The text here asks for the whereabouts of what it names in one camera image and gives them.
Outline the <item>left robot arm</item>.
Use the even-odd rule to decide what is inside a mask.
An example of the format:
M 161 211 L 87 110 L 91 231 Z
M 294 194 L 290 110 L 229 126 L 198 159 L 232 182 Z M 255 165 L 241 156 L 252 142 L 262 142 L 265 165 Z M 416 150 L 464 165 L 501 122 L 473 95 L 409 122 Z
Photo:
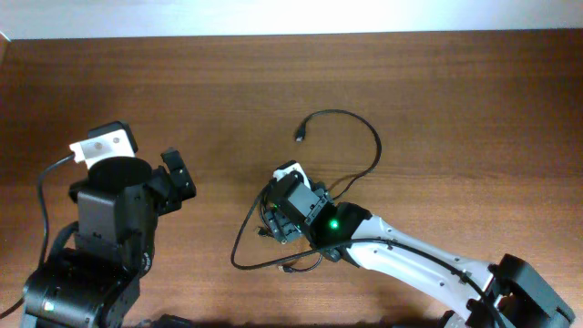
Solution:
M 159 217 L 196 195 L 180 153 L 160 156 L 157 168 L 135 157 L 102 159 L 70 186 L 78 219 L 27 279 L 22 326 L 122 326 L 152 267 Z

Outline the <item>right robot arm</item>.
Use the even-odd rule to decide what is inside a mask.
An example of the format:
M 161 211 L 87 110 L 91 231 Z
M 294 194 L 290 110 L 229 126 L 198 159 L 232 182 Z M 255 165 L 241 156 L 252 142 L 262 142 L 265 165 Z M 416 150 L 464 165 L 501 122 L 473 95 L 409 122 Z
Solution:
M 354 203 L 333 203 L 323 187 L 307 185 L 297 173 L 272 178 L 266 198 L 271 212 L 327 260 L 383 273 L 447 306 L 447 327 L 569 327 L 576 320 L 566 301 L 517 256 L 492 263 L 444 251 Z

